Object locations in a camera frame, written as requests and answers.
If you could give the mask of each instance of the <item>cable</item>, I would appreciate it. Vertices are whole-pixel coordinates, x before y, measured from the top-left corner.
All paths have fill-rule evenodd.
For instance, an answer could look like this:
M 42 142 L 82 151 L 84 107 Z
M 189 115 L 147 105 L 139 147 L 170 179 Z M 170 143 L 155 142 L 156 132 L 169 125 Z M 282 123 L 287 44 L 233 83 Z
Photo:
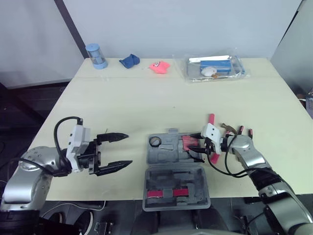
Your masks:
M 230 141 L 230 143 L 229 143 L 229 145 L 228 145 L 228 148 L 227 148 L 227 151 L 226 151 L 226 155 L 225 155 L 225 164 L 226 164 L 226 165 L 227 165 L 227 155 L 228 155 L 228 152 L 229 152 L 229 150 L 230 150 L 230 146 L 231 146 L 232 142 L 235 140 L 236 137 L 237 137 L 237 136 L 234 136 L 234 138 Z M 265 168 L 256 168 L 256 167 L 248 168 L 248 169 L 242 170 L 242 171 L 240 171 L 240 172 L 238 172 L 238 173 L 231 173 L 231 172 L 229 171 L 229 169 L 228 169 L 228 166 L 227 166 L 226 169 L 228 169 L 229 172 L 224 172 L 224 171 L 218 169 L 217 167 L 215 167 L 215 166 L 212 164 L 212 162 L 211 162 L 211 160 L 210 160 L 209 157 L 208 157 L 208 161 L 209 161 L 209 164 L 211 165 L 211 167 L 213 167 L 213 168 L 214 168 L 216 171 L 218 171 L 219 173 L 224 174 L 224 175 L 229 175 L 229 176 L 232 176 L 232 177 L 234 177 L 234 178 L 242 178 L 242 177 L 245 177 L 245 176 L 247 176 L 248 174 L 244 174 L 244 175 L 241 175 L 241 174 L 243 174 L 243 173 L 245 173 L 245 172 L 253 171 L 253 170 L 265 171 L 265 172 L 267 172 L 267 173 L 275 174 L 275 173 L 273 173 L 273 172 L 271 172 L 271 171 L 269 171 L 269 170 L 267 170 L 267 169 L 265 169 Z
M 242 178 L 242 177 L 245 177 L 247 176 L 248 174 L 245 174 L 245 175 L 241 175 L 241 176 L 238 176 L 240 174 L 236 173 L 236 174 L 233 174 L 230 172 L 229 168 L 228 168 L 228 165 L 227 165 L 227 156 L 228 156 L 228 153 L 229 153 L 229 150 L 230 150 L 230 147 L 231 145 L 233 144 L 234 140 L 237 138 L 237 135 L 234 136 L 234 138 L 230 141 L 228 147 L 227 147 L 227 150 L 226 150 L 226 154 L 225 154 L 225 168 L 227 170 L 227 172 L 232 176 L 232 177 L 235 177 L 235 178 Z
M 196 160 L 196 162 L 201 162 L 201 163 L 204 163 L 204 160 L 201 159 L 201 158 L 195 158 L 194 156 L 192 156 L 190 153 L 189 153 L 189 150 L 186 151 L 186 153 L 188 154 L 188 156 L 194 160 Z
M 257 218 L 259 218 L 261 215 L 263 215 L 264 214 L 264 212 L 262 212 L 262 213 L 260 213 L 260 214 L 258 214 L 256 217 L 254 217 L 252 220 L 250 220 L 248 223 L 247 223 L 247 225 L 246 225 L 246 232 L 245 232 L 245 234 L 247 234 L 247 232 L 248 232 L 248 229 L 249 229 L 249 226 L 251 225 L 251 223 L 254 221 L 254 220 L 256 220 Z
M 28 150 L 28 147 L 22 148 L 13 158 L 20 158 L 20 155 L 21 155 L 21 154 L 23 155 L 23 153 L 26 152 L 27 150 Z M 11 163 L 12 163 L 12 162 L 9 162 L 8 168 L 7 168 L 7 172 L 6 172 L 6 180 L 7 180 L 7 181 L 9 181 L 10 176 L 11 176 L 11 175 L 10 175 Z
M 2 149 L 0 151 L 0 154 L 5 150 L 5 142 L 1 141 L 1 143 L 2 143 Z
M 61 119 L 60 121 L 58 121 L 58 123 L 55 125 L 54 131 L 53 131 L 53 138 L 54 138 L 55 147 L 56 147 L 57 152 L 59 154 L 60 161 L 62 161 L 63 164 L 66 166 L 68 173 L 70 173 L 71 167 L 67 163 L 66 157 L 62 154 L 62 151 L 61 151 L 61 148 L 60 148 L 60 145 L 59 145 L 59 141 L 58 141 L 58 128 L 59 128 L 59 126 L 60 126 L 60 124 L 62 122 L 66 121 L 66 120 L 70 120 L 70 119 L 77 120 L 77 124 L 78 125 L 82 125 L 83 124 L 83 120 L 80 117 L 75 117 L 75 116 L 65 117 L 65 118 Z
M 43 170 L 45 173 L 47 174 L 50 174 L 50 175 L 53 175 L 53 172 L 48 170 L 47 168 L 45 168 L 44 166 L 36 163 L 36 162 L 33 162 L 33 161 L 30 161 L 30 160 L 27 160 L 27 159 L 24 159 L 24 158 L 12 158 L 12 159 L 9 159 L 7 160 L 4 164 L 2 164 L 0 166 L 0 170 L 5 166 L 7 165 L 8 163 L 11 163 L 11 162 L 25 162 L 25 163 L 28 163 L 28 164 L 31 164 L 31 165 L 34 165 L 38 168 L 40 168 L 41 170 Z
M 105 205 L 106 205 L 106 201 L 104 201 L 103 206 L 102 206 L 102 208 L 100 208 L 100 209 L 87 208 L 87 207 L 80 207 L 80 206 L 76 205 L 75 203 L 64 202 L 64 203 L 61 203 L 61 204 L 59 204 L 59 205 L 57 205 L 57 206 L 55 206 L 55 207 L 53 207 L 53 208 L 47 210 L 41 217 L 43 218 L 43 217 L 44 217 L 45 215 L 47 215 L 50 211 L 52 211 L 52 210 L 54 210 L 54 209 L 56 209 L 56 208 L 58 208 L 58 207 L 60 207 L 60 206 L 64 206 L 64 205 L 76 206 L 76 207 L 78 207 L 78 208 L 80 208 L 80 209 L 85 209 L 85 210 L 102 211 L 103 208 L 104 208 Z

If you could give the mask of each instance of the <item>white ball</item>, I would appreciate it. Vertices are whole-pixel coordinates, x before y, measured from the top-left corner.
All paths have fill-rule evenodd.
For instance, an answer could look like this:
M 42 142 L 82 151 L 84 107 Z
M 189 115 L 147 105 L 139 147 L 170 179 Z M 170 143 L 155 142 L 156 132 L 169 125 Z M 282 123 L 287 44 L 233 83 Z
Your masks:
M 214 67 L 206 67 L 201 71 L 201 74 L 206 77 L 211 77 L 216 74 L 217 70 Z

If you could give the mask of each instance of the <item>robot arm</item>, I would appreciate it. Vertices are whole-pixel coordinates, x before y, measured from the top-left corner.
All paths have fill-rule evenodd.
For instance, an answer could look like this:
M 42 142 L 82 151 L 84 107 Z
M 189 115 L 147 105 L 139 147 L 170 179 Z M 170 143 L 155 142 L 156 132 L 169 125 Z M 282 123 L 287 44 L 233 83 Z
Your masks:
M 2 196 L 0 234 L 33 234 L 53 176 L 67 176 L 71 171 L 80 172 L 84 168 L 89 169 L 89 174 L 100 176 L 127 167 L 132 161 L 118 161 L 100 167 L 101 152 L 98 150 L 104 141 L 119 141 L 127 137 L 122 133 L 106 133 L 90 141 L 90 129 L 83 127 L 81 120 L 74 126 L 67 149 L 61 152 L 63 156 L 59 155 L 56 147 L 45 146 L 24 153 Z
M 230 144 L 235 137 L 228 137 Z M 248 136 L 238 135 L 230 147 L 230 152 L 235 154 L 244 169 L 256 168 L 247 174 L 253 181 L 259 196 L 266 204 L 264 213 L 268 223 L 279 234 L 297 234 L 298 229 L 303 226 L 308 229 L 307 233 L 313 231 L 313 220 L 308 210 L 303 206 L 294 194 L 291 187 L 276 174 L 263 155 L 257 151 L 252 139 Z
M 255 149 L 252 136 L 226 135 L 223 138 L 218 128 L 210 123 L 201 133 L 192 136 L 205 139 L 206 148 L 189 148 L 206 153 L 208 158 L 211 152 L 229 151 L 236 155 L 259 191 L 259 196 L 266 205 L 265 216 L 276 234 L 312 234 L 313 220 L 310 213 L 298 200 L 291 187 L 272 170 L 263 155 Z

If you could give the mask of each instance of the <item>clear plastic bag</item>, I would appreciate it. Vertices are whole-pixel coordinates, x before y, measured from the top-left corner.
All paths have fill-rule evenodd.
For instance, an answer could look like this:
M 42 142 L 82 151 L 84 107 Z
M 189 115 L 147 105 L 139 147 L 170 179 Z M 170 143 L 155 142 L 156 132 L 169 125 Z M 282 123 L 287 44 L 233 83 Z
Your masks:
M 247 71 L 237 55 L 173 56 L 175 66 L 187 82 L 237 80 Z

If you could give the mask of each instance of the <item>clear plastic container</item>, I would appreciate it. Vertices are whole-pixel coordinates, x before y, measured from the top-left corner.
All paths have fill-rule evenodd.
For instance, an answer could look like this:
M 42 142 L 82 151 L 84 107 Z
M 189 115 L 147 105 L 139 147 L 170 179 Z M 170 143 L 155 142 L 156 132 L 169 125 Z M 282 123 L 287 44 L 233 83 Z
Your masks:
M 86 46 L 86 51 L 93 63 L 93 66 L 98 69 L 104 69 L 108 66 L 106 59 L 104 58 L 100 46 L 97 43 L 91 43 Z
M 237 55 L 185 55 L 173 58 L 187 82 L 227 81 L 247 77 L 247 71 Z

